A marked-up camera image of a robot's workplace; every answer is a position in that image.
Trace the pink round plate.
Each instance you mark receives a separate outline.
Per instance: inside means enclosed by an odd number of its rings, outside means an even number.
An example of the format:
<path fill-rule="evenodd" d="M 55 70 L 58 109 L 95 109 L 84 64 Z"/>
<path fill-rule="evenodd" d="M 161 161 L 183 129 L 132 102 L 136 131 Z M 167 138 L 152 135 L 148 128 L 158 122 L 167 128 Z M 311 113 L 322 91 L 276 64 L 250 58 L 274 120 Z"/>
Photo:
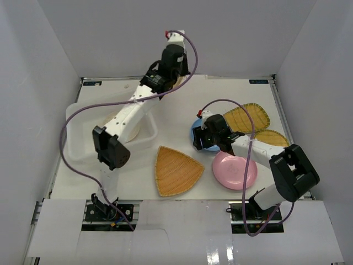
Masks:
<path fill-rule="evenodd" d="M 212 171 L 217 181 L 231 190 L 242 190 L 247 160 L 220 151 L 212 161 Z"/>

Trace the oval woven bamboo tray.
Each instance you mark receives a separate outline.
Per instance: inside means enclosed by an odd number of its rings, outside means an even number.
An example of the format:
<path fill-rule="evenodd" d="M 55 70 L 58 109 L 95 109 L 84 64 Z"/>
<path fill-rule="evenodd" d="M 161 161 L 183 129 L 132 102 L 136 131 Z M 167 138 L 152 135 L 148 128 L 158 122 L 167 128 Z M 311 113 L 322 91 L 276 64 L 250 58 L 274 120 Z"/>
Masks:
<path fill-rule="evenodd" d="M 255 133 L 254 137 L 261 142 L 269 145 L 288 147 L 289 141 L 279 132 L 275 130 L 262 130 Z"/>

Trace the triangular woven bamboo tray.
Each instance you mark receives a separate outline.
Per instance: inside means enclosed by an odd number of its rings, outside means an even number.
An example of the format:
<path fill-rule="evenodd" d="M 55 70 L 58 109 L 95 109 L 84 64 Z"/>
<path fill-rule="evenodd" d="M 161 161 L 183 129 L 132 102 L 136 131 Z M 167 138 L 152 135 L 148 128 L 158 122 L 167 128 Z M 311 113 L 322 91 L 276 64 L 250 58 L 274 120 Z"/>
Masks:
<path fill-rule="evenodd" d="M 154 167 L 155 182 L 161 197 L 173 197 L 189 191 L 200 179 L 205 166 L 194 158 L 160 146 Z"/>

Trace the orange round plate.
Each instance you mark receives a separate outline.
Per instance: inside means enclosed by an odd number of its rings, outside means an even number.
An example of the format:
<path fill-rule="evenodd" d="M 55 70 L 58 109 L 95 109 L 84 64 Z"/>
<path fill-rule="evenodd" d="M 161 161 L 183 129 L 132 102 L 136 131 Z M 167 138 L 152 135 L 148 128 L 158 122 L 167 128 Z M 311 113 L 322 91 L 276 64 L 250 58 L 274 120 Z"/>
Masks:
<path fill-rule="evenodd" d="M 168 88 L 167 91 L 171 91 L 171 90 L 173 90 L 174 88 L 179 87 L 179 85 L 182 83 L 183 79 L 184 79 L 183 76 L 178 77 L 178 79 L 176 80 L 176 82 L 175 82 L 170 88 Z"/>

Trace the cream round plate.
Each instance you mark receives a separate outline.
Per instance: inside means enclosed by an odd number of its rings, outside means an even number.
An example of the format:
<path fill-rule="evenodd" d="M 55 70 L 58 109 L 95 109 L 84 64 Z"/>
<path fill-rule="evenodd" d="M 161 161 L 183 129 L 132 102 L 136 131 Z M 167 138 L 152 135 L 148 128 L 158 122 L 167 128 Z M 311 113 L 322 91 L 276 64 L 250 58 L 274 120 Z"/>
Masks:
<path fill-rule="evenodd" d="M 102 126 L 104 126 L 106 123 L 110 122 L 111 120 L 113 120 L 115 117 L 115 113 L 112 112 L 110 113 L 108 116 L 106 116 L 106 118 L 103 120 L 102 122 Z M 132 141 L 139 133 L 140 131 L 140 123 L 138 123 L 135 128 L 131 131 L 131 133 L 129 134 L 128 138 L 127 138 L 127 142 Z"/>

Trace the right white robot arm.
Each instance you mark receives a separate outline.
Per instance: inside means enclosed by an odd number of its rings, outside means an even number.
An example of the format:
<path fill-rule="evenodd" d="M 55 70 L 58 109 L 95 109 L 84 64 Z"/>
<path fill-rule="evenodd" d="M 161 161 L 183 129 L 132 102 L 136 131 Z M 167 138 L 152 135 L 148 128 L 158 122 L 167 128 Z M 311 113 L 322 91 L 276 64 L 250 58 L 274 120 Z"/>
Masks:
<path fill-rule="evenodd" d="M 269 145 L 242 132 L 233 132 L 220 114 L 203 114 L 201 125 L 193 128 L 192 133 L 197 150 L 216 145 L 222 152 L 249 158 L 271 170 L 274 184 L 249 198 L 249 213 L 255 220 L 262 220 L 277 204 L 296 202 L 320 182 L 317 171 L 300 146 Z"/>

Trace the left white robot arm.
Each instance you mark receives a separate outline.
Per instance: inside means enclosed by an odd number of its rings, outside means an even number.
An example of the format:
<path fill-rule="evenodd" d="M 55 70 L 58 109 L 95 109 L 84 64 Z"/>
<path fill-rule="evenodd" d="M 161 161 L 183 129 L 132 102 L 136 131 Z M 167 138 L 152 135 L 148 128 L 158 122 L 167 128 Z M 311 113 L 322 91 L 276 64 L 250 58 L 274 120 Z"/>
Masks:
<path fill-rule="evenodd" d="M 185 48 L 168 44 L 160 60 L 150 65 L 130 98 L 103 127 L 93 129 L 93 141 L 98 160 L 109 170 L 121 168 L 129 160 L 131 152 L 125 147 L 132 132 L 143 116 L 173 89 L 178 79 L 189 73 Z"/>

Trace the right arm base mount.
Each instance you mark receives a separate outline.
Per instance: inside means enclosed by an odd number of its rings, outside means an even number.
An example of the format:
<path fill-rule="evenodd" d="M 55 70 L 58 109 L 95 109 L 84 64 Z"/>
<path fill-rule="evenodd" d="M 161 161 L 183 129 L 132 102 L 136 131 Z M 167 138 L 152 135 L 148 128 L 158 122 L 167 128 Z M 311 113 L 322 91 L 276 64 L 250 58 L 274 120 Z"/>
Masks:
<path fill-rule="evenodd" d="M 271 207 L 266 211 L 257 211 L 248 206 L 248 202 L 245 202 L 245 217 L 247 219 L 248 230 L 251 234 L 256 233 L 264 223 L 269 220 L 270 214 L 273 212 L 275 207 Z M 232 234 L 246 234 L 243 224 L 242 214 L 242 203 L 233 202 L 230 203 L 226 212 L 230 215 Z M 284 233 L 283 224 L 278 224 L 282 220 L 282 214 L 280 209 L 276 210 L 276 213 L 269 221 L 266 228 L 262 233 L 266 234 L 278 234 Z"/>

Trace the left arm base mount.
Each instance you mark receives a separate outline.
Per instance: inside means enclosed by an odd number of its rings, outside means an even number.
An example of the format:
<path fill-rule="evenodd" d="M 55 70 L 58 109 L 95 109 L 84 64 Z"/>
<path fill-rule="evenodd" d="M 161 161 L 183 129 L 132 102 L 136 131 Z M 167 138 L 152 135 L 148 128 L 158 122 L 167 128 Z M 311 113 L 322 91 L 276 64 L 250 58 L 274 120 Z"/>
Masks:
<path fill-rule="evenodd" d="M 113 205 L 119 209 L 129 221 L 133 229 L 136 228 L 140 203 L 138 200 L 113 201 Z M 84 210 L 82 231 L 95 232 L 133 232 L 125 218 L 112 206 L 100 201 L 96 194 L 91 195 Z"/>

